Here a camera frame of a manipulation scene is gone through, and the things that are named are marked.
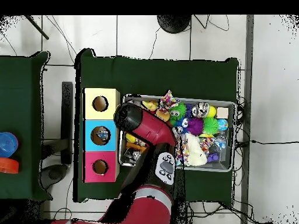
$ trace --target green tablecloth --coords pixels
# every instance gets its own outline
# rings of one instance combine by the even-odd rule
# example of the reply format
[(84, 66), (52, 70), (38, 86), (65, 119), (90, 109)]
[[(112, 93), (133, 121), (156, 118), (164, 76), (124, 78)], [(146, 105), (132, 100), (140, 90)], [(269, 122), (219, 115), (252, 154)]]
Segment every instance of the green tablecloth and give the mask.
[(11, 156), (19, 162), (18, 174), (0, 173), (0, 198), (49, 200), (39, 184), (41, 162), (40, 78), (48, 52), (32, 57), (0, 56), (0, 132), (19, 141)]
[[(76, 62), (81, 67), (76, 75), (75, 140), (79, 139), (75, 159), (74, 199), (116, 198), (130, 167), (120, 168), (115, 183), (82, 182), (82, 88), (116, 88), (121, 97), (127, 93), (162, 96), (170, 89), (175, 97), (236, 102), (237, 67), (235, 58), (227, 62), (165, 61), (97, 58), (91, 49), (81, 51)], [(231, 205), (232, 171), (186, 171), (187, 201), (221, 201)]]

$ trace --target toy ball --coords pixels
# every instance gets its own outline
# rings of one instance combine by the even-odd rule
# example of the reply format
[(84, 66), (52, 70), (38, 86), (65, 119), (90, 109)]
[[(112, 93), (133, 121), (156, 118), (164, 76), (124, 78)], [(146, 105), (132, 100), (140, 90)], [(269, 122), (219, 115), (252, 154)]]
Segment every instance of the toy ball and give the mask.
[(214, 135), (218, 131), (218, 121), (215, 118), (204, 118), (203, 119), (203, 131), (206, 134)]
[(216, 108), (210, 105), (207, 117), (214, 117), (216, 115)]
[(228, 122), (224, 118), (220, 118), (218, 121), (218, 130), (219, 131), (226, 131), (228, 128)]
[(192, 107), (192, 115), (197, 118), (206, 118), (210, 110), (208, 103), (198, 103)]

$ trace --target orange lid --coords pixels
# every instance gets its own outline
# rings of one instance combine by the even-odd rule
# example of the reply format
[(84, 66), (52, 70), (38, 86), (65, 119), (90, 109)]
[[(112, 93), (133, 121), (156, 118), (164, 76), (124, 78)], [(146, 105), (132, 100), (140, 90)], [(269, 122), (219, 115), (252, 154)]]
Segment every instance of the orange lid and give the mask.
[(10, 158), (0, 157), (0, 172), (1, 173), (13, 173), (19, 172), (19, 162)]

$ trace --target blue container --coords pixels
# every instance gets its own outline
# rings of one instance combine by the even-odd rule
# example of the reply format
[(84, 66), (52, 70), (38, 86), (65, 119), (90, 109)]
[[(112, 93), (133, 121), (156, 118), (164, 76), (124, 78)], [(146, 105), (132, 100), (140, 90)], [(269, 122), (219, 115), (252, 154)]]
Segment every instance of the blue container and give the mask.
[(0, 158), (8, 158), (16, 152), (18, 140), (10, 132), (0, 132)]

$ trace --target plastic bin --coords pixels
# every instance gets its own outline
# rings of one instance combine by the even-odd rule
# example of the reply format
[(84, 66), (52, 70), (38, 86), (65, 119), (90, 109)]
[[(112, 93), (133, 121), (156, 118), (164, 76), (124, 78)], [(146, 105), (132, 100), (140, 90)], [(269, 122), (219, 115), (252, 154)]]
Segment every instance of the plastic bin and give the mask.
[[(123, 97), (123, 102), (128, 100), (134, 101), (158, 101), (161, 96), (148, 96), (148, 95), (136, 95), (127, 94)], [(228, 129), (225, 131), (227, 135), (227, 147), (220, 153), (219, 160), (217, 162), (206, 163), (202, 166), (185, 166), (186, 170), (200, 170), (210, 172), (228, 172), (234, 165), (234, 145), (235, 145), (235, 131), (236, 131), (236, 119), (237, 119), (237, 105), (230, 101), (217, 101), (217, 100), (201, 100), (201, 99), (187, 99), (177, 98), (186, 104), (195, 105), (198, 102), (207, 102), (214, 107), (227, 107), (228, 108)], [(126, 139), (125, 133), (120, 131), (119, 137), (119, 163), (123, 166), (135, 166), (135, 164), (128, 163), (125, 161), (124, 153), (126, 151)]]

